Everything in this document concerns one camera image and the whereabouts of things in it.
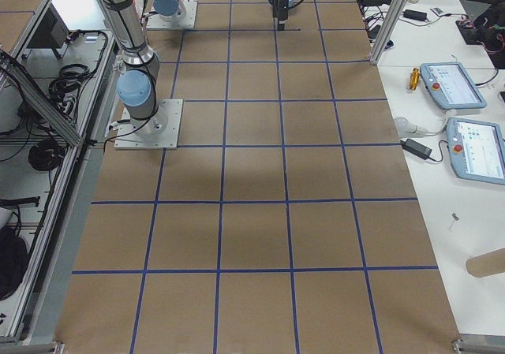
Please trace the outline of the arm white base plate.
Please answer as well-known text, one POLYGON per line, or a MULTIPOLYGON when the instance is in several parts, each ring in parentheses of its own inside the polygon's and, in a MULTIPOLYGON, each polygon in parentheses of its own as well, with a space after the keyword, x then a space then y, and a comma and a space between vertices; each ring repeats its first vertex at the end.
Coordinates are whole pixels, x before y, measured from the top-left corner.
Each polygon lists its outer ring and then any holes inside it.
POLYGON ((147 21, 148 30, 192 30, 197 0, 154 0, 147 21))
POLYGON ((143 122, 133 120, 119 125, 119 138, 114 141, 118 150, 170 149, 178 147, 178 137, 183 110, 182 99, 159 99, 158 111, 146 125, 139 128, 143 122))

